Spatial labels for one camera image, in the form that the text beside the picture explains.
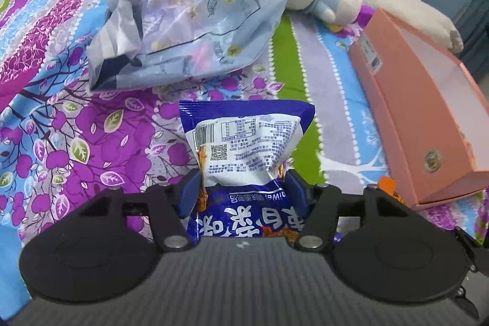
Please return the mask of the orange clear snack packet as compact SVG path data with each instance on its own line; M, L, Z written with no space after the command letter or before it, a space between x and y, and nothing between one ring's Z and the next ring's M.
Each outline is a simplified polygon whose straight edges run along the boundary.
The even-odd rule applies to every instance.
M396 181L393 178L387 175L381 176L377 181L377 191L389 204L406 206L406 202L396 191Z

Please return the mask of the blue white chip bag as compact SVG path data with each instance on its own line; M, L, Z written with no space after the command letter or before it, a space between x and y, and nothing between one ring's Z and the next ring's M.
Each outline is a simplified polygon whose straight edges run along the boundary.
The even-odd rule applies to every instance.
M200 172L181 202L192 242L203 237L297 239L306 195L286 183L286 164L315 115L298 100L181 101L179 116Z

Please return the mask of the pink cardboard box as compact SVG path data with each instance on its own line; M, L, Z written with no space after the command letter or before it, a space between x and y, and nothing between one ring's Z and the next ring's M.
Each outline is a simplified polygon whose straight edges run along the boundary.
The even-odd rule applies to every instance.
M488 102L459 59L382 9L349 55L410 208L488 187Z

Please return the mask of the light blue plastic bag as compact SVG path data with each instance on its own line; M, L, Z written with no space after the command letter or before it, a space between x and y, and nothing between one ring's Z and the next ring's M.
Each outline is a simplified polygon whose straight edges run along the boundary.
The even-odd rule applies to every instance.
M87 46L90 88L127 91L242 69L269 43L287 0L106 0Z

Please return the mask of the blue curtain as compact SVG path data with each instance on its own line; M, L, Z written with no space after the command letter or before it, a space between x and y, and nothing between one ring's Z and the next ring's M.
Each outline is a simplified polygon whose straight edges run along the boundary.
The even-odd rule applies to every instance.
M488 74L488 19L489 0L472 0L455 24L463 42L458 58L477 82Z

